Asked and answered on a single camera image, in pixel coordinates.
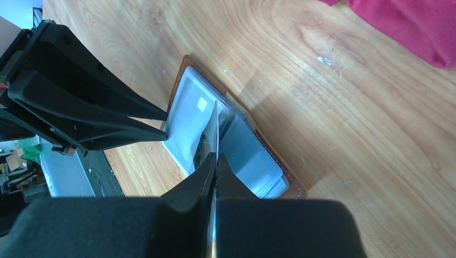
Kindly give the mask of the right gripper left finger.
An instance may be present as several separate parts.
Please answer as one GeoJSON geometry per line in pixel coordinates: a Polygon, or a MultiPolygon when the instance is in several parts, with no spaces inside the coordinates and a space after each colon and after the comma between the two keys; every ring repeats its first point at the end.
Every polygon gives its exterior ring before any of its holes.
{"type": "Polygon", "coordinates": [[[217,155],[160,197],[44,198],[18,216],[1,257],[209,257],[217,155]]]}

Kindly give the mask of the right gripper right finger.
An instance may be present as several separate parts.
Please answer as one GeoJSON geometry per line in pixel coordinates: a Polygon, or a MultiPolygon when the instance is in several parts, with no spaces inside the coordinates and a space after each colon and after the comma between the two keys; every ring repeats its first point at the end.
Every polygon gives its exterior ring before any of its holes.
{"type": "Polygon", "coordinates": [[[365,257],[348,208],[327,199],[261,199],[218,160],[218,257],[365,257]]]}

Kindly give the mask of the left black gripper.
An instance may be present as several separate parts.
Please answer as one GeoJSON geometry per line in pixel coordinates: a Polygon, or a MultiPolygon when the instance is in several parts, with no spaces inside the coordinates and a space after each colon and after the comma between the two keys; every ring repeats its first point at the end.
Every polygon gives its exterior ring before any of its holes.
{"type": "Polygon", "coordinates": [[[105,68],[65,25],[44,20],[22,29],[1,56],[1,141],[36,135],[72,156],[76,147],[167,140],[130,117],[165,121],[168,113],[105,68]]]}

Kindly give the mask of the black credit card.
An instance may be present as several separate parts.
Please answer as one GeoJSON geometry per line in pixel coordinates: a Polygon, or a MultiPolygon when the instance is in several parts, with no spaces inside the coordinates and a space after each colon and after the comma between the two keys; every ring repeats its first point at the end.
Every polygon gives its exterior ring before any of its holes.
{"type": "Polygon", "coordinates": [[[208,153],[219,153],[219,102],[205,80],[184,74],[172,103],[163,143],[185,175],[192,174],[208,153]]]}

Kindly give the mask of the brown leather card holder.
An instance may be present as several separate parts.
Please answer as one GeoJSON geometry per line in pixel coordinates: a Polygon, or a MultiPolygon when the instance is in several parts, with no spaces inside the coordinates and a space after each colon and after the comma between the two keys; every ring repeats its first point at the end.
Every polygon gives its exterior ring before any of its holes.
{"type": "MultiPolygon", "coordinates": [[[[259,198],[305,198],[307,190],[294,176],[284,156],[261,132],[251,114],[223,83],[190,55],[182,59],[169,99],[168,118],[184,74],[205,80],[208,84],[206,88],[219,102],[218,154],[226,157],[237,178],[259,198]]],[[[161,125],[164,132],[166,122],[161,125]]]]}

